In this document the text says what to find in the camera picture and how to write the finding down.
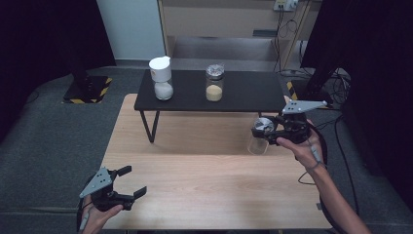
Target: wall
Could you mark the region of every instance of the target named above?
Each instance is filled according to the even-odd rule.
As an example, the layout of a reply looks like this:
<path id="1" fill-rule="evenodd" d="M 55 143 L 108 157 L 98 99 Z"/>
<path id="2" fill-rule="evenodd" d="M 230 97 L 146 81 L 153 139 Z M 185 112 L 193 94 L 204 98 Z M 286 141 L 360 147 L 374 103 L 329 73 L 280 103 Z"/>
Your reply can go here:
<path id="1" fill-rule="evenodd" d="M 150 60 L 164 56 L 165 46 L 156 0 L 97 0 L 116 60 Z"/>

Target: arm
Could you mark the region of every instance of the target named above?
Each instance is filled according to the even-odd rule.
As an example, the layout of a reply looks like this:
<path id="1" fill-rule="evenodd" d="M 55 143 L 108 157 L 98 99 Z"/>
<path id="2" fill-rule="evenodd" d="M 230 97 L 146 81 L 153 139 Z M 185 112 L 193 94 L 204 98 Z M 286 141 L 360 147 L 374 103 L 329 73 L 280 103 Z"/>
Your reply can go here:
<path id="1" fill-rule="evenodd" d="M 341 195 L 327 169 L 322 164 L 317 163 L 311 151 L 311 145 L 316 148 L 321 160 L 322 151 L 319 136 L 313 130 L 309 141 L 301 144 L 294 144 L 290 140 L 281 137 L 277 139 L 277 143 L 290 149 L 297 160 L 306 168 L 309 175 L 313 178 L 325 206 L 341 228 L 347 233 L 370 233 L 364 222 Z"/>
<path id="2" fill-rule="evenodd" d="M 92 203 L 91 195 L 85 197 L 84 204 L 87 206 L 83 208 L 83 215 L 82 217 L 87 216 L 89 214 L 86 226 L 84 230 L 81 230 L 80 233 L 82 234 L 96 234 L 103 228 L 104 224 L 106 223 L 109 218 L 117 215 L 124 207 L 122 205 L 115 206 L 111 208 L 107 212 L 101 212 L 98 210 L 94 204 Z"/>

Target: electrical outlet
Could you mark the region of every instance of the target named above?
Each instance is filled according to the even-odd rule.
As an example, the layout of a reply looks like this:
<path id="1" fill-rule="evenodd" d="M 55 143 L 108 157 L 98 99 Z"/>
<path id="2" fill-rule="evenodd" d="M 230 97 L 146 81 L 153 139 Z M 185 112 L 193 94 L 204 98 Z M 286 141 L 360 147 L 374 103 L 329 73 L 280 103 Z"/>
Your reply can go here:
<path id="1" fill-rule="evenodd" d="M 276 0 L 274 11 L 276 12 L 293 12 L 297 9 L 298 0 Z"/>
<path id="2" fill-rule="evenodd" d="M 285 10 L 287 0 L 276 0 L 274 3 L 274 11 L 280 12 L 281 10 Z"/>

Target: human hand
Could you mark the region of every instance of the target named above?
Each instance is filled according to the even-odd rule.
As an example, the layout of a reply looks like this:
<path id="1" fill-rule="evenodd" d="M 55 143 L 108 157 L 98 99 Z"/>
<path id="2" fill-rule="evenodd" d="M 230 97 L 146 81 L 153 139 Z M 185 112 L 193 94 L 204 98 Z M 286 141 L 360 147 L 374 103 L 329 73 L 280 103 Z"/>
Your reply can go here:
<path id="1" fill-rule="evenodd" d="M 277 143 L 281 145 L 284 148 L 287 148 L 291 150 L 295 158 L 304 166 L 304 168 L 311 169 L 315 167 L 319 162 L 316 160 L 313 152 L 312 152 L 312 146 L 314 149 L 317 151 L 319 154 L 319 160 L 321 163 L 322 161 L 322 150 L 321 150 L 321 144 L 319 142 L 319 135 L 314 131 L 311 130 L 311 134 L 308 140 L 300 143 L 300 144 L 295 144 L 291 142 L 290 140 L 282 137 L 277 138 Z"/>
<path id="2" fill-rule="evenodd" d="M 122 205 L 117 205 L 107 212 L 101 212 L 92 203 L 91 195 L 85 197 L 84 204 L 87 204 L 87 206 L 83 208 L 82 218 L 85 217 L 87 213 L 89 213 L 89 218 L 85 229 L 81 232 L 82 234 L 98 233 L 109 218 L 117 215 L 124 208 Z"/>

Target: white container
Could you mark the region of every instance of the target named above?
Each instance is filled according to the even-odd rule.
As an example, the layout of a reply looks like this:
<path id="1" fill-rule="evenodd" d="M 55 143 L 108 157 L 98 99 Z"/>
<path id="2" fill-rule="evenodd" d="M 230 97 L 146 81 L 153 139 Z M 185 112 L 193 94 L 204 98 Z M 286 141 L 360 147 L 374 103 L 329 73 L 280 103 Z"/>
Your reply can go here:
<path id="1" fill-rule="evenodd" d="M 170 99 L 173 95 L 170 58 L 153 58 L 149 61 L 149 67 L 151 69 L 156 98 L 161 100 Z"/>

